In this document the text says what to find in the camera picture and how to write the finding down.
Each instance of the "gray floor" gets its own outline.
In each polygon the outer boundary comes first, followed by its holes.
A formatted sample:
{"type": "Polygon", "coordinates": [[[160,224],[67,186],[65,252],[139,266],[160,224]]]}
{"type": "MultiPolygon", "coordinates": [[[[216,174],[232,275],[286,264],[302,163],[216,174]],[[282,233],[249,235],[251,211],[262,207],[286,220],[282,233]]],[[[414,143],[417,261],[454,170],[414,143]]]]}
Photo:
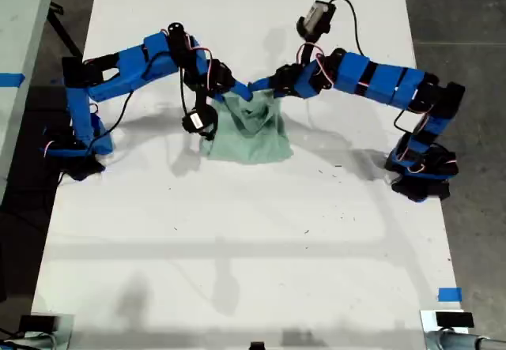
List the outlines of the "gray floor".
{"type": "MultiPolygon", "coordinates": [[[[83,48],[93,0],[53,1],[66,8],[62,22],[83,48]]],[[[501,193],[506,190],[501,89],[506,87],[506,0],[407,0],[407,5],[418,66],[443,82],[467,87],[460,112],[442,137],[457,152],[461,169],[452,181],[452,197],[443,204],[444,217],[464,308],[474,312],[478,333],[506,339],[506,271],[500,262],[506,259],[501,193]]],[[[34,96],[36,87],[51,86],[61,77],[62,54],[65,48],[47,25],[34,96]]],[[[0,304],[0,324],[12,321],[12,307],[29,311],[30,301],[31,296],[20,294],[0,304]]]]}

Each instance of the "concrete floor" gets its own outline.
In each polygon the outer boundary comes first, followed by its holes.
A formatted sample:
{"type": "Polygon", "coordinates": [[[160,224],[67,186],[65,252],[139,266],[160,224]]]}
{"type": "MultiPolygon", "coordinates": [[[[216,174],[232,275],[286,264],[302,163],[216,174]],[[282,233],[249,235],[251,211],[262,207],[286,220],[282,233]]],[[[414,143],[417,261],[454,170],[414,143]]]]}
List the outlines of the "concrete floor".
{"type": "MultiPolygon", "coordinates": [[[[62,23],[84,48],[93,0],[53,1],[65,7],[62,23]]],[[[506,259],[506,200],[501,193],[506,190],[502,167],[506,164],[506,113],[501,109],[506,103],[500,94],[500,88],[506,87],[502,74],[506,66],[506,0],[406,1],[418,66],[437,74],[442,82],[457,81],[467,87],[460,112],[441,139],[457,152],[461,169],[452,181],[451,198],[443,203],[444,218],[457,284],[463,288],[464,309],[474,313],[477,333],[506,339],[506,271],[500,263],[506,259]]],[[[61,77],[59,59],[67,54],[46,24],[29,108],[64,104],[62,88],[55,81],[61,77]]],[[[27,112],[20,138],[38,132],[42,121],[40,114],[27,112]]],[[[19,157],[30,156],[22,149],[25,140],[18,142],[19,157]]],[[[9,179],[15,177],[17,185],[54,183],[55,174],[46,175],[43,166],[28,172],[11,170],[9,179]]],[[[52,198],[49,194],[49,205],[52,198]]],[[[47,209],[40,196],[28,199],[14,190],[4,205],[16,212],[23,209],[24,216],[38,224],[42,233],[47,230],[47,209]]],[[[41,232],[16,225],[16,220],[19,218],[8,216],[0,221],[9,295],[7,302],[0,303],[0,326],[11,329],[21,312],[30,311],[45,239],[41,232]],[[10,256],[13,245],[20,241],[26,249],[24,255],[17,252],[10,256]]]]}

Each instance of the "black cable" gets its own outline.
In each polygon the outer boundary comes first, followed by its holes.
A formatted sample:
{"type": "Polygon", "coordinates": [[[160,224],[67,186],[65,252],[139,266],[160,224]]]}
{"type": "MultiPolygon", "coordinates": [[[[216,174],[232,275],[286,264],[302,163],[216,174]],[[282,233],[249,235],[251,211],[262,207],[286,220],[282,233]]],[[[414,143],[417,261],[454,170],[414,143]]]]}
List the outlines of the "black cable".
{"type": "MultiPolygon", "coordinates": [[[[157,52],[148,62],[148,65],[146,66],[145,68],[145,71],[142,73],[141,75],[141,78],[144,79],[145,76],[149,73],[149,71],[151,70],[151,67],[153,67],[153,63],[155,60],[157,60],[159,57],[161,56],[171,56],[171,53],[168,52],[168,51],[160,51],[160,52],[157,52]]],[[[82,164],[84,164],[84,162],[86,161],[86,157],[89,155],[90,151],[92,150],[93,148],[93,145],[101,138],[109,135],[120,123],[121,123],[121,120],[123,119],[123,116],[125,114],[125,111],[127,110],[127,104],[128,104],[128,101],[130,101],[130,98],[132,97],[132,95],[134,94],[134,91],[130,91],[130,94],[128,95],[128,97],[126,98],[125,100],[125,103],[123,104],[123,109],[121,110],[121,114],[119,115],[117,121],[114,123],[114,125],[112,125],[108,130],[106,130],[103,134],[99,135],[98,137],[94,137],[92,139],[91,142],[89,142],[89,145],[88,145],[88,149],[86,150],[85,152],[85,155],[83,156],[83,160],[80,164],[78,164],[77,166],[75,166],[75,168],[79,168],[82,166],[82,164]]],[[[56,187],[58,187],[62,181],[63,181],[63,177],[65,176],[65,174],[67,174],[66,171],[63,171],[62,174],[60,175],[60,178],[58,180],[58,183],[56,184],[56,187]]]]}
{"type": "Polygon", "coordinates": [[[400,126],[398,126],[398,125],[397,125],[397,121],[398,121],[398,119],[400,119],[400,118],[401,118],[401,116],[404,114],[404,112],[405,112],[405,111],[406,111],[406,110],[401,110],[401,112],[398,114],[397,118],[394,120],[394,126],[395,126],[395,129],[401,130],[401,131],[402,131],[402,132],[404,132],[404,133],[411,134],[411,132],[410,132],[410,131],[408,131],[408,130],[406,130],[406,129],[403,129],[402,127],[400,127],[400,126]]]}
{"type": "Polygon", "coordinates": [[[3,328],[0,328],[0,332],[2,332],[2,333],[4,333],[4,334],[8,335],[9,337],[15,337],[15,336],[16,336],[16,334],[15,334],[15,333],[11,333],[9,330],[5,330],[5,329],[3,329],[3,328]]]}
{"type": "Polygon", "coordinates": [[[183,68],[179,68],[179,87],[181,90],[181,104],[185,115],[188,115],[187,103],[184,101],[183,68]]]}
{"type": "MultiPolygon", "coordinates": [[[[99,135],[98,137],[94,137],[92,139],[91,142],[89,142],[89,146],[88,146],[88,149],[86,150],[85,152],[85,155],[83,156],[83,160],[80,164],[78,164],[77,166],[75,166],[75,168],[80,168],[84,162],[86,161],[85,158],[89,155],[90,151],[92,150],[93,148],[93,145],[95,144],[95,142],[97,142],[99,139],[105,137],[106,135],[109,135],[120,123],[121,123],[121,120],[123,119],[123,115],[125,114],[125,110],[127,109],[127,104],[128,104],[128,101],[130,100],[130,98],[132,97],[132,95],[134,94],[134,91],[130,91],[130,94],[128,95],[128,97],[126,98],[125,100],[125,103],[123,104],[123,109],[121,110],[121,114],[119,115],[118,117],[118,120],[114,123],[114,125],[112,125],[108,130],[105,130],[101,135],[99,135]]],[[[58,180],[58,183],[56,184],[56,186],[58,187],[62,181],[63,181],[63,177],[67,174],[66,171],[63,171],[62,174],[60,175],[60,178],[58,180]]]]}
{"type": "Polygon", "coordinates": [[[351,9],[351,13],[353,14],[353,20],[355,21],[355,42],[357,43],[357,49],[358,49],[358,52],[360,52],[361,55],[364,56],[364,52],[362,52],[362,49],[361,49],[360,41],[358,40],[357,14],[355,13],[355,8],[353,8],[353,4],[351,3],[350,0],[330,0],[329,4],[331,4],[334,1],[344,1],[344,2],[346,2],[349,5],[349,7],[351,9]]]}
{"type": "MultiPolygon", "coordinates": [[[[37,225],[35,225],[33,222],[31,222],[28,218],[25,218],[25,217],[23,217],[22,215],[20,215],[18,213],[10,212],[9,210],[4,210],[4,209],[0,210],[0,213],[8,214],[8,215],[10,215],[12,217],[17,218],[19,221],[21,221],[22,223],[26,224],[30,228],[37,230],[44,237],[46,236],[46,232],[42,228],[39,228],[37,225]]],[[[0,328],[0,332],[3,332],[5,334],[9,334],[9,333],[6,333],[6,331],[4,331],[2,328],[0,328]]]]}

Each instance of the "white surface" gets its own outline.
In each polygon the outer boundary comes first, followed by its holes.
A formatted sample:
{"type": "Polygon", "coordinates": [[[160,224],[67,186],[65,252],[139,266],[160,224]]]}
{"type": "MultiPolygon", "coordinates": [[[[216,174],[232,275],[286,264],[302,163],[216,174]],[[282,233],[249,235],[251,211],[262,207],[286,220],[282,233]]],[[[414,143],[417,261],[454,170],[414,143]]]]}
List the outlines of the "white surface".
{"type": "Polygon", "coordinates": [[[0,87],[0,201],[50,1],[0,0],[0,73],[25,76],[20,88],[0,87]]]}
{"type": "MultiPolygon", "coordinates": [[[[253,81],[293,61],[314,1],[95,0],[85,57],[181,21],[253,81]]],[[[405,1],[352,1],[364,51],[413,66],[405,1]]],[[[355,49],[347,6],[321,45],[355,49]]],[[[75,348],[423,348],[419,310],[459,305],[437,302],[455,286],[439,201],[374,164],[397,111],[337,91],[283,111],[295,155],[248,167],[198,157],[177,75],[137,91],[107,171],[58,190],[33,310],[75,314],[75,348]]]]}

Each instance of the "red wire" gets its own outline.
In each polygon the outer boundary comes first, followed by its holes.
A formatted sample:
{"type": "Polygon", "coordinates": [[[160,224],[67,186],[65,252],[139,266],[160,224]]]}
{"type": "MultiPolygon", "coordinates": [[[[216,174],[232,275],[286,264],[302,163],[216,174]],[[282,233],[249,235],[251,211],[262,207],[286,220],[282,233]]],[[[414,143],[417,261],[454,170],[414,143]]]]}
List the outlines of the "red wire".
{"type": "Polygon", "coordinates": [[[321,61],[319,60],[319,55],[320,56],[325,56],[325,53],[323,52],[322,48],[320,46],[318,46],[317,44],[315,43],[311,43],[311,42],[306,42],[306,43],[302,43],[299,47],[299,50],[297,50],[297,54],[295,55],[295,60],[297,63],[300,64],[300,60],[299,60],[299,54],[300,54],[300,50],[302,50],[302,47],[304,47],[305,45],[309,45],[309,46],[313,46],[314,48],[317,48],[319,51],[320,51],[320,54],[317,54],[316,55],[316,61],[318,62],[318,66],[319,66],[319,70],[320,72],[323,72],[323,76],[325,76],[325,78],[327,79],[327,81],[330,83],[330,85],[334,86],[334,81],[332,80],[332,78],[329,76],[329,74],[326,72],[326,70],[323,68],[323,64],[321,63],[321,61]]]}
{"type": "Polygon", "coordinates": [[[188,39],[188,48],[190,50],[204,50],[204,51],[209,52],[210,62],[209,62],[209,66],[207,67],[207,90],[209,91],[210,90],[209,79],[210,79],[210,74],[211,74],[211,66],[213,65],[213,53],[207,47],[200,47],[200,46],[192,47],[190,44],[190,36],[188,34],[187,34],[187,39],[188,39]]]}

